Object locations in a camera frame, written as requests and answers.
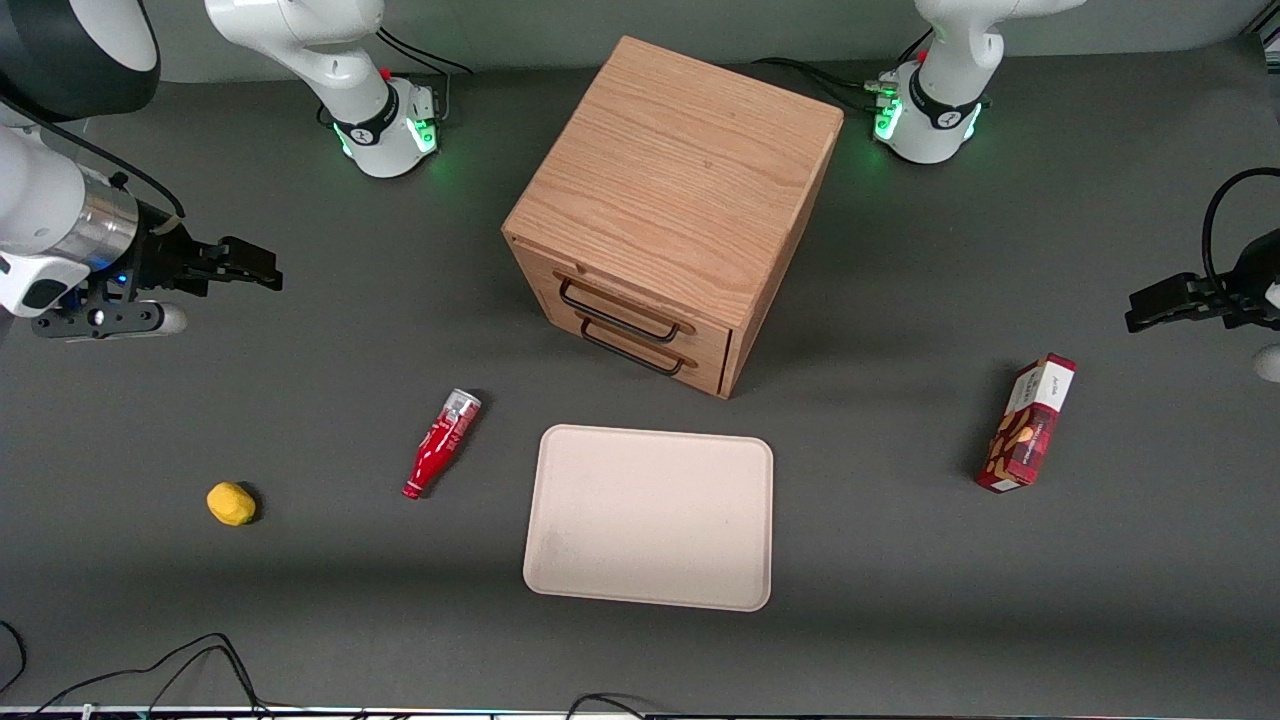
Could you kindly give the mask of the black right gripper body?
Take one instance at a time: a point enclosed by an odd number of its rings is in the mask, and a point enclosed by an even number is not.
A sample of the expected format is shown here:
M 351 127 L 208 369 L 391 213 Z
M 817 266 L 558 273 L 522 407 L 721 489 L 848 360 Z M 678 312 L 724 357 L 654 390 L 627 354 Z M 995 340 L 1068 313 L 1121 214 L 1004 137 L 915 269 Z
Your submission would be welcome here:
M 145 225 L 134 237 L 131 252 L 129 302 L 150 290 L 170 290 L 205 299 L 221 272 L 227 246 L 224 242 L 198 242 L 180 227 L 157 234 Z

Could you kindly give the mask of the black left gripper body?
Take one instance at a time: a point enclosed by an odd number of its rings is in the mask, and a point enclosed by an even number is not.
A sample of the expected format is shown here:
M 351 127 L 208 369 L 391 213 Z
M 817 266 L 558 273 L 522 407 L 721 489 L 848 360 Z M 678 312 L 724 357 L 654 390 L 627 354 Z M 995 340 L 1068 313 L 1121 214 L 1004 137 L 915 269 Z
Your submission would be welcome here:
M 1248 322 L 1279 331 L 1279 229 L 1251 241 L 1231 269 L 1231 296 Z

